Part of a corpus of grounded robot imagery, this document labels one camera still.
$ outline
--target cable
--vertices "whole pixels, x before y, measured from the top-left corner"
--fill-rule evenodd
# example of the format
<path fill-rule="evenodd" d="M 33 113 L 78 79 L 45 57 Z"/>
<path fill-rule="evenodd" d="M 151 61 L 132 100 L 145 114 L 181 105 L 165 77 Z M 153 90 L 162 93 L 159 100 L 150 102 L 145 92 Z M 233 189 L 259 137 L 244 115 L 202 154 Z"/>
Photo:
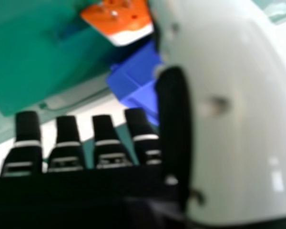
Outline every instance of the cable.
<path fill-rule="evenodd" d="M 110 92 L 110 91 L 111 91 L 110 88 L 109 88 L 109 87 L 106 87 L 105 89 L 102 89 L 102 90 L 100 90 L 100 91 L 98 91 L 98 92 L 96 92 L 96 93 L 94 93 L 94 94 L 92 94 L 92 95 L 89 95 L 89 96 L 87 96 L 87 97 L 85 97 L 85 98 L 83 98 L 83 99 L 81 99 L 81 100 L 79 100 L 79 101 L 77 101 L 77 102 L 75 102 L 75 103 L 73 103 L 73 104 L 70 104 L 70 105 L 67 105 L 67 106 L 63 106 L 63 107 L 60 107 L 60 108 L 56 108 L 56 109 L 51 109 L 51 108 L 49 108 L 46 103 L 40 104 L 40 105 L 39 105 L 39 108 L 42 109 L 42 110 L 54 111 L 54 112 L 56 112 L 56 111 L 61 111 L 61 110 L 65 110 L 65 109 L 70 109 L 70 108 L 72 108 L 72 107 L 74 107 L 74 106 L 77 106 L 78 104 L 81 104 L 81 103 L 83 103 L 83 102 L 85 102 L 85 101 L 87 101 L 87 100 L 89 100 L 89 99 L 92 99 L 92 98 L 94 98 L 94 97 L 97 97 L 97 96 L 99 96 L 99 95 L 105 93 L 105 92 Z"/>

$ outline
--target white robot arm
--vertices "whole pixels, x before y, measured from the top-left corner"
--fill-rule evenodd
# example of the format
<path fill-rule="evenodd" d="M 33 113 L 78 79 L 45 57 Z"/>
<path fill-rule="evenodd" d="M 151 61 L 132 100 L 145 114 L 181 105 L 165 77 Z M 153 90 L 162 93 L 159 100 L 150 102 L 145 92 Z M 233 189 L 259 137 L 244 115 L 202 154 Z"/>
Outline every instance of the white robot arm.
<path fill-rule="evenodd" d="M 149 4 L 166 62 L 156 86 L 165 174 L 188 219 L 286 226 L 286 47 L 275 26 L 250 0 Z"/>

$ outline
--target orange object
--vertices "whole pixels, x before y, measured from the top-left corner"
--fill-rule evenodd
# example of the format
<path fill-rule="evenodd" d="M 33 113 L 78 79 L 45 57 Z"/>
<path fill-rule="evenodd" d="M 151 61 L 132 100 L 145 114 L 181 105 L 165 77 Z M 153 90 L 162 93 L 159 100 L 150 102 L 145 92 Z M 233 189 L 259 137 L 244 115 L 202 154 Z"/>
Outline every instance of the orange object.
<path fill-rule="evenodd" d="M 81 16 L 105 36 L 138 31 L 152 23 L 147 0 L 103 0 L 86 8 Z"/>

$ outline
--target blue plastic container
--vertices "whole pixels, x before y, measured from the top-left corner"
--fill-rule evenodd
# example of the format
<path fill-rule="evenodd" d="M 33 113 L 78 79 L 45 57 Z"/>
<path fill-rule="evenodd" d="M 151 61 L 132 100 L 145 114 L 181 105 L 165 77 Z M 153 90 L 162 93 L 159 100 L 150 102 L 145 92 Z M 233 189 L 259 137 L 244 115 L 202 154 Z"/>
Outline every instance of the blue plastic container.
<path fill-rule="evenodd" d="M 154 43 L 150 42 L 124 63 L 113 67 L 107 79 L 110 89 L 123 105 L 143 108 L 155 125 L 158 125 L 158 107 L 154 69 L 161 63 Z"/>

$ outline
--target blue object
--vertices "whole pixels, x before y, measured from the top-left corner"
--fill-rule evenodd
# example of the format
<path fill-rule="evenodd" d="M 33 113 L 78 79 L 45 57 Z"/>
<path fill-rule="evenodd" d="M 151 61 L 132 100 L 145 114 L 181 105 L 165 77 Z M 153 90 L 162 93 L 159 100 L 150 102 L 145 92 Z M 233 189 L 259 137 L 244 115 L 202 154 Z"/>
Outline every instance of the blue object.
<path fill-rule="evenodd" d="M 159 123 L 153 72 L 161 63 L 154 42 L 150 42 L 122 64 L 115 65 L 107 79 L 110 89 L 123 105 L 143 108 L 154 125 Z"/>

